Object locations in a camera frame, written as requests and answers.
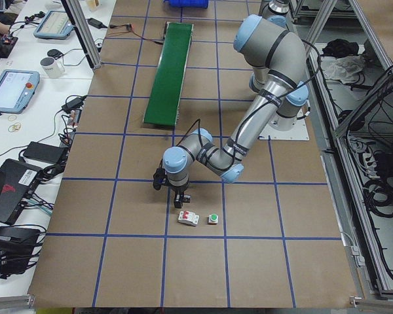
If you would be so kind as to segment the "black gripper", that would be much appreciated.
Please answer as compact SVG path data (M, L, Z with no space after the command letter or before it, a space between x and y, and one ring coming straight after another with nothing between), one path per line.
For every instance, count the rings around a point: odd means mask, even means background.
M174 191L174 207L176 209L181 209L183 207L183 203L191 202L191 195L185 194L185 191L188 189L189 183L185 183L181 186L172 186L172 190Z

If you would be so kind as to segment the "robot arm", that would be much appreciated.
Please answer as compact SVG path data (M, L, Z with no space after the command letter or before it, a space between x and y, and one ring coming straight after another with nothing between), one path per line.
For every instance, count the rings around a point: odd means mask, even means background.
M264 19L286 28L286 15L290 10L290 0L262 1L259 15Z
M278 114L286 118L297 116L297 104L290 96L306 86L301 80L307 58L305 44L299 36L251 14L241 23L233 48L253 69L250 78L253 99L222 147L214 144L207 130L197 127L164 152L153 176L153 186L170 187L176 208L190 200L185 191L193 162L207 167L224 183L233 183L243 173L242 161L265 126Z

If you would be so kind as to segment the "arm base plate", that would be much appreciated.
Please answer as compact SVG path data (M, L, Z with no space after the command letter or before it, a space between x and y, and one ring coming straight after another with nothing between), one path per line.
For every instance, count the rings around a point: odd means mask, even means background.
M277 114L259 134L260 140L308 141L310 139L304 119L283 118Z

